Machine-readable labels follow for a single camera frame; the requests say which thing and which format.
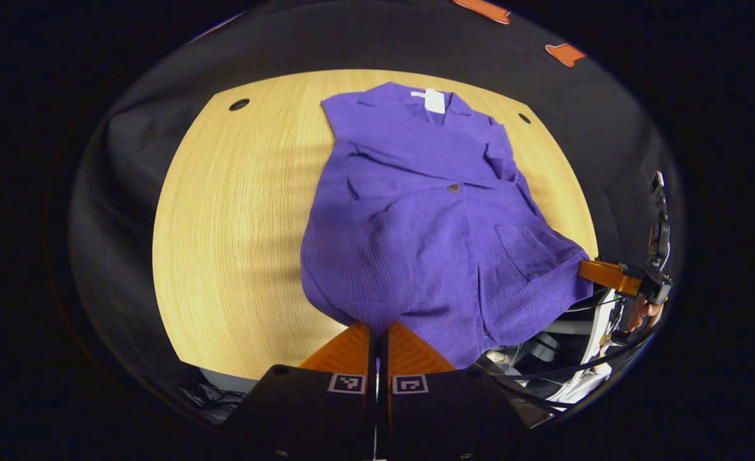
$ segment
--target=wooden table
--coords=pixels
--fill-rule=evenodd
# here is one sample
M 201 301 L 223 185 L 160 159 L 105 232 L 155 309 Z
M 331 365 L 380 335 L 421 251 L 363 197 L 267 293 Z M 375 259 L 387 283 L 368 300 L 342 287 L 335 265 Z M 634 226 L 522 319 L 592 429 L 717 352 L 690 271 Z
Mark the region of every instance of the wooden table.
M 551 227 L 591 257 L 599 253 L 571 166 L 520 102 L 388 70 L 324 70 L 242 85 L 213 96 L 192 123 L 158 202 L 155 292 L 183 362 L 257 379 L 273 364 L 299 364 L 345 329 L 308 303 L 300 283 L 300 243 L 334 143 L 320 102 L 387 81 L 457 93 L 505 125 Z M 231 111 L 242 99 L 248 105 Z

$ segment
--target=purple jacket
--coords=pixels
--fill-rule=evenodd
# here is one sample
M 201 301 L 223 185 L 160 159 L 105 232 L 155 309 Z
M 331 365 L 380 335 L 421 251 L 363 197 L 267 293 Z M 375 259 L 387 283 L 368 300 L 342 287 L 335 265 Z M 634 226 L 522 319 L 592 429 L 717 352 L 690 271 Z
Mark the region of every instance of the purple jacket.
M 552 230 L 505 128 L 444 94 L 387 83 L 321 103 L 334 131 L 301 247 L 308 300 L 381 333 L 400 321 L 458 368 L 591 296 L 588 259 Z

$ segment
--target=jacket collar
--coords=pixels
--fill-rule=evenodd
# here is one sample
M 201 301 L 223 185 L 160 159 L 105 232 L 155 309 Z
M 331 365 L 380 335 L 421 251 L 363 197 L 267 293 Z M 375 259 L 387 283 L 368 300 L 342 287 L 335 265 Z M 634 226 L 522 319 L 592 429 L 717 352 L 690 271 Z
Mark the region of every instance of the jacket collar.
M 399 102 L 409 101 L 412 97 L 415 97 L 412 96 L 412 91 L 422 93 L 426 90 L 388 82 L 360 93 L 360 96 L 357 97 L 357 102 L 369 106 L 392 105 Z M 447 111 L 463 116 L 471 116 L 473 111 L 465 101 L 457 96 L 457 94 L 444 93 L 444 95 L 448 103 Z

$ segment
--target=human hand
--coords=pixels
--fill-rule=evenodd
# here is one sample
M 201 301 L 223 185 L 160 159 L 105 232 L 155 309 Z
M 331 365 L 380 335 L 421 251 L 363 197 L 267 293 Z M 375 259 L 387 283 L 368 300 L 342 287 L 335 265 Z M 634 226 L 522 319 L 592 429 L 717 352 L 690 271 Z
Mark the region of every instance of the human hand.
M 642 319 L 650 316 L 647 320 L 647 328 L 653 327 L 662 318 L 662 309 L 665 304 L 648 303 L 643 295 L 638 295 L 634 303 L 634 311 L 631 313 L 631 321 L 628 322 L 628 332 L 632 332 L 642 326 Z

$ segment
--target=white tag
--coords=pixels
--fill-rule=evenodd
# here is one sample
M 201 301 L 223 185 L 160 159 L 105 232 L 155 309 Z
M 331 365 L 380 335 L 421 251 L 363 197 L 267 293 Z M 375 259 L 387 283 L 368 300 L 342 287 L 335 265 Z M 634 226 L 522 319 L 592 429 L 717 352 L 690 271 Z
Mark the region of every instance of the white tag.
M 445 96 L 439 91 L 426 88 L 426 110 L 445 114 Z

